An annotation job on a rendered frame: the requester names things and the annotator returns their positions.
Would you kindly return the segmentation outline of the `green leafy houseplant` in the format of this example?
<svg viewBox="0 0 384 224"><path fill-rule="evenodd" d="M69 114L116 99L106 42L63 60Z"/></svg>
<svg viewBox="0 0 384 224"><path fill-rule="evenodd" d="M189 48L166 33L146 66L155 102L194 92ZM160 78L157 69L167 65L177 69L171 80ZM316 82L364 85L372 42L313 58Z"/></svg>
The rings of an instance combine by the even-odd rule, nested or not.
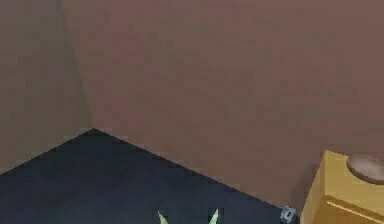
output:
<svg viewBox="0 0 384 224"><path fill-rule="evenodd" d="M176 220L169 219L161 211L157 212L159 224L220 224L220 210L214 209L205 216L191 212L179 215Z"/></svg>

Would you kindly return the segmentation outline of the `yellow wooden stand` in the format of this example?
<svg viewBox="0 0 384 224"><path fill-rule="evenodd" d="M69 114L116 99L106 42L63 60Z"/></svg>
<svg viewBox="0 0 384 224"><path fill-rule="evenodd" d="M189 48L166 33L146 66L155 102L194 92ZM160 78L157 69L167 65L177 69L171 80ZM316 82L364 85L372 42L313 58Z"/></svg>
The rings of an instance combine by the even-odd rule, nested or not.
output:
<svg viewBox="0 0 384 224"><path fill-rule="evenodd" d="M325 150L300 215L300 224L384 224L384 185L364 182L348 157Z"/></svg>

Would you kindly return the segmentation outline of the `grey round dish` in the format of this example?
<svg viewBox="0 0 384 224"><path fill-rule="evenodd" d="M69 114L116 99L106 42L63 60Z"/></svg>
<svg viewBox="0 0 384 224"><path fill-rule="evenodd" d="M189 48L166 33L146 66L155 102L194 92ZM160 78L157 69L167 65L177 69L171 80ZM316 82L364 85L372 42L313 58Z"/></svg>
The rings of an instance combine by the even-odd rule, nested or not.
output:
<svg viewBox="0 0 384 224"><path fill-rule="evenodd" d="M384 161L366 155L351 155L346 161L346 166L360 180L384 185Z"/></svg>

